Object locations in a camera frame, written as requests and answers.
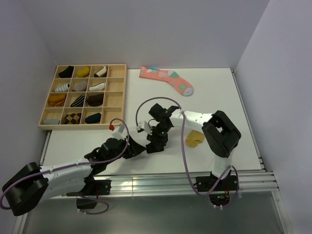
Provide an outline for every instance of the empty compartment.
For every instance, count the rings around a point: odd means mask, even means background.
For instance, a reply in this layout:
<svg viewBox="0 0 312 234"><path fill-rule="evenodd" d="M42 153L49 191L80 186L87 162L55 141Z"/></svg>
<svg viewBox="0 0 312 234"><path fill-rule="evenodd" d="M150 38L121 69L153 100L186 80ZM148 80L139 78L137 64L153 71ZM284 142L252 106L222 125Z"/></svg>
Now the empty compartment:
<svg viewBox="0 0 312 234"><path fill-rule="evenodd" d="M79 125L82 117L82 107L64 108L60 124L74 124Z"/></svg>
<svg viewBox="0 0 312 234"><path fill-rule="evenodd" d="M106 91L123 91L124 78L107 78Z"/></svg>
<svg viewBox="0 0 312 234"><path fill-rule="evenodd" d="M126 65L109 65L107 77L125 77Z"/></svg>
<svg viewBox="0 0 312 234"><path fill-rule="evenodd" d="M110 124L111 120L114 118L122 119L122 108L121 107L104 107L102 111L102 124ZM120 121L115 120L113 124L121 124Z"/></svg>
<svg viewBox="0 0 312 234"><path fill-rule="evenodd" d="M105 92L104 106L122 107L123 92Z"/></svg>
<svg viewBox="0 0 312 234"><path fill-rule="evenodd" d="M108 70L108 65L92 65L90 77L91 78L97 77L97 75L95 76L95 74L97 73L99 75L98 77L107 77L107 70Z"/></svg>
<svg viewBox="0 0 312 234"><path fill-rule="evenodd" d="M58 66L56 72L55 72L55 75L54 75L54 78L60 78L59 77L59 73L66 70L66 68L68 68L68 65L64 65L64 66ZM73 75L73 72L71 73L68 73L67 77L64 77L64 78L71 78Z"/></svg>
<svg viewBox="0 0 312 234"><path fill-rule="evenodd" d="M62 108L65 105L67 92L65 93L49 93L45 108Z"/></svg>
<svg viewBox="0 0 312 234"><path fill-rule="evenodd" d="M100 124L101 123L101 118L98 120L98 116L93 116L91 118L88 118L89 121L93 120L94 122L92 123L86 123L85 119L89 116L95 115L97 113L101 114L102 118L102 107L85 107L83 108L83 113L82 113L82 118L81 118L81 124Z"/></svg>
<svg viewBox="0 0 312 234"><path fill-rule="evenodd" d="M53 83L51 85L50 93L66 93L68 92L69 86L65 87L67 84L70 85L71 79L70 78L63 78L63 79L54 79Z"/></svg>
<svg viewBox="0 0 312 234"><path fill-rule="evenodd" d="M106 78L90 78L88 83L88 92L101 92L106 90Z"/></svg>
<svg viewBox="0 0 312 234"><path fill-rule="evenodd" d="M51 108L51 109L44 109L41 120L40 120L40 125L56 125L55 121L58 120L60 121L62 117L62 112L63 108Z"/></svg>
<svg viewBox="0 0 312 234"><path fill-rule="evenodd" d="M68 93L65 107L74 108L74 107L83 107L86 93L85 92L72 92Z"/></svg>
<svg viewBox="0 0 312 234"><path fill-rule="evenodd" d="M104 100L105 100L104 92L87 92L85 101L84 101L84 106L85 107L102 107Z"/></svg>
<svg viewBox="0 0 312 234"><path fill-rule="evenodd" d="M88 78L91 72L90 65L75 66L73 78Z"/></svg>
<svg viewBox="0 0 312 234"><path fill-rule="evenodd" d="M89 81L89 78L72 78L70 86L69 86L69 92L75 92L75 91L85 92L85 91L87 91L88 81Z"/></svg>

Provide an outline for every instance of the polka dot sock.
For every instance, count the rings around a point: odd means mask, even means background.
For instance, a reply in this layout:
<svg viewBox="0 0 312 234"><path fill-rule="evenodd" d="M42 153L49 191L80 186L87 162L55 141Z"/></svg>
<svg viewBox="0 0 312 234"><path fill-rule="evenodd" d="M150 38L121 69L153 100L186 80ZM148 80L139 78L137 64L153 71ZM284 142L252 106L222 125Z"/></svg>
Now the polka dot sock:
<svg viewBox="0 0 312 234"><path fill-rule="evenodd" d="M192 95L194 92L192 85L180 77L174 70L157 70L141 67L139 77L164 81L172 85L179 93L184 96Z"/></svg>

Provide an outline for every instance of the pink sock with colored dots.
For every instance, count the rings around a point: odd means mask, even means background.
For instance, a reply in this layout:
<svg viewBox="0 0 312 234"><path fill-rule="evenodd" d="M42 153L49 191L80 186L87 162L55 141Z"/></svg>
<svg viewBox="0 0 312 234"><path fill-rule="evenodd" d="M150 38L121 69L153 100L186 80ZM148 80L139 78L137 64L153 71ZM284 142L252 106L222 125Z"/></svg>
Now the pink sock with colored dots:
<svg viewBox="0 0 312 234"><path fill-rule="evenodd" d="M140 78L164 81L172 85L184 96L192 95L194 88L185 79L181 78L174 70L157 70L141 67Z"/></svg>

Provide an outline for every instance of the orange sock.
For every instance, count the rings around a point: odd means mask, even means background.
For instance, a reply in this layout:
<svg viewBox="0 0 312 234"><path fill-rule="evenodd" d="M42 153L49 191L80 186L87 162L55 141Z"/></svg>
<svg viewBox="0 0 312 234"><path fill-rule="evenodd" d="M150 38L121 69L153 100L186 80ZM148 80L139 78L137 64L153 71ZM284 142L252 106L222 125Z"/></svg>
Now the orange sock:
<svg viewBox="0 0 312 234"><path fill-rule="evenodd" d="M194 92L194 88L190 85L190 83L180 77L174 70L157 70L141 67L139 77L164 81L172 85L184 96L192 95Z"/></svg>

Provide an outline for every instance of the robotic arm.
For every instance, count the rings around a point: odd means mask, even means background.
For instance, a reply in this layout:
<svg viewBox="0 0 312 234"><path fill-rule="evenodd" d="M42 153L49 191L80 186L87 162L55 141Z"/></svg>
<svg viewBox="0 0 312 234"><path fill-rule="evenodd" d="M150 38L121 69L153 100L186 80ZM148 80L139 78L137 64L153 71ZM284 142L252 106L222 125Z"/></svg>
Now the robotic arm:
<svg viewBox="0 0 312 234"><path fill-rule="evenodd" d="M150 143L146 147L136 143L130 135L125 139L122 136L125 126L119 125L113 130L113 137L107 139L101 147L95 148L84 158L71 164L50 167L40 167L35 162L27 164L3 186L2 190L10 207L4 207L2 203L1 207L12 209L13 214L19 216L31 211L40 201L54 196L70 192L92 195L96 187L93 176L104 171L118 155L128 159L145 150L148 154L163 151L168 142L168 131L173 127L182 126L181 110L177 106L165 109L155 104L149 114L158 122L157 126L149 127L144 121L137 127L138 132L147 132ZM185 127L203 132L215 153L210 181L216 181L231 164L233 149L237 146L241 134L222 111L214 114L184 111L184 114ZM227 171L220 183L226 181L229 175L230 171Z"/></svg>

